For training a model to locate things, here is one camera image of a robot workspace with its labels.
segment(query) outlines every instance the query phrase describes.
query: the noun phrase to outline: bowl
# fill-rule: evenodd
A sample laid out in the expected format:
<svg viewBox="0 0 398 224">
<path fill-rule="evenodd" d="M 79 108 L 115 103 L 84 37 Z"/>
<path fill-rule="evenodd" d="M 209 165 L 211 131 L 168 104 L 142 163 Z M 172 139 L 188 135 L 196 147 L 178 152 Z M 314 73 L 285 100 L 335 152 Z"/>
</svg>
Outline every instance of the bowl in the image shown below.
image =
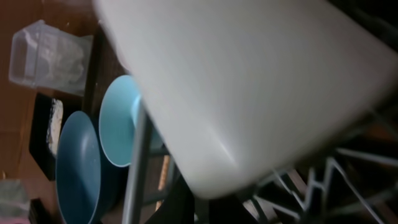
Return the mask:
<svg viewBox="0 0 398 224">
<path fill-rule="evenodd" d="M 106 157 L 118 167 L 131 163 L 132 144 L 141 94 L 130 75 L 115 79 L 106 90 L 99 112 L 99 138 Z M 153 131 L 151 148 L 160 148 L 162 138 Z"/>
<path fill-rule="evenodd" d="M 71 114 L 62 129 L 55 175 L 65 223 L 97 223 L 116 201 L 120 169 L 105 158 L 84 112 Z"/>
</svg>

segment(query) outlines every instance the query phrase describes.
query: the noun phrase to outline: blue bowl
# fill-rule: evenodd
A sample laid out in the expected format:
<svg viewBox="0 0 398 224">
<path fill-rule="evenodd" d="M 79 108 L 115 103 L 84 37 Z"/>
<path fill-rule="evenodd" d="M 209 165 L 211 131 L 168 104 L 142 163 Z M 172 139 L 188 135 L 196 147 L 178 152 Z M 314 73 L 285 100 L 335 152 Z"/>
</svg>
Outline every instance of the blue bowl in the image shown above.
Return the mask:
<svg viewBox="0 0 398 224">
<path fill-rule="evenodd" d="M 58 206 L 65 223 L 97 223 L 115 203 L 120 169 L 105 158 L 90 118 L 81 111 L 67 119 L 55 166 Z"/>
<path fill-rule="evenodd" d="M 135 123 L 141 94 L 132 76 L 115 79 L 106 90 L 99 112 L 99 138 L 106 157 L 118 167 L 131 163 Z M 154 130 L 151 148 L 159 148 L 163 141 Z"/>
</svg>

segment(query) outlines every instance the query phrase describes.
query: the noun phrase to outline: plastic container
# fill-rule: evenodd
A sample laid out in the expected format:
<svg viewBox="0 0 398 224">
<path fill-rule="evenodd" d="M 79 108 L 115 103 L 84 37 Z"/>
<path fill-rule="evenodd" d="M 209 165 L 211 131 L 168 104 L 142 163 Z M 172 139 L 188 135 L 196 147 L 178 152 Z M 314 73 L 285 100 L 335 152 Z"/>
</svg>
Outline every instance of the plastic container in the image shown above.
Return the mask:
<svg viewBox="0 0 398 224">
<path fill-rule="evenodd" d="M 91 39 L 37 21 L 12 38 L 9 80 L 83 96 Z"/>
</svg>

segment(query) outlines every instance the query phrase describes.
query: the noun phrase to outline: dark blue bowl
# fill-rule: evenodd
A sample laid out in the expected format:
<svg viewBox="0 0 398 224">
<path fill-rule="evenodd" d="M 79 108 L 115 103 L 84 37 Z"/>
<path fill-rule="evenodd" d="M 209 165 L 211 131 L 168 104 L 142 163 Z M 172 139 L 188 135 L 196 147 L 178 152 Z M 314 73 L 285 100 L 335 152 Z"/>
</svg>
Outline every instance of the dark blue bowl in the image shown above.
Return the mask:
<svg viewBox="0 0 398 224">
<path fill-rule="evenodd" d="M 97 223 L 115 203 L 120 169 L 104 156 L 90 118 L 81 111 L 67 119 L 55 167 L 58 206 L 65 223 Z"/>
</svg>

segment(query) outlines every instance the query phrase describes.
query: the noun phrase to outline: clear plastic container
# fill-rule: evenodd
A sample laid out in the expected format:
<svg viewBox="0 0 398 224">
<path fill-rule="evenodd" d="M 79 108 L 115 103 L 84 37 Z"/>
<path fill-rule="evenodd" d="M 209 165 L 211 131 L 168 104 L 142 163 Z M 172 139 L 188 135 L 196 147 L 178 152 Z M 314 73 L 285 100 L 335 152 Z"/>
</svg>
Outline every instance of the clear plastic container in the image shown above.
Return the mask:
<svg viewBox="0 0 398 224">
<path fill-rule="evenodd" d="M 12 38 L 9 80 L 83 96 L 92 37 L 76 37 L 37 21 Z"/>
</svg>

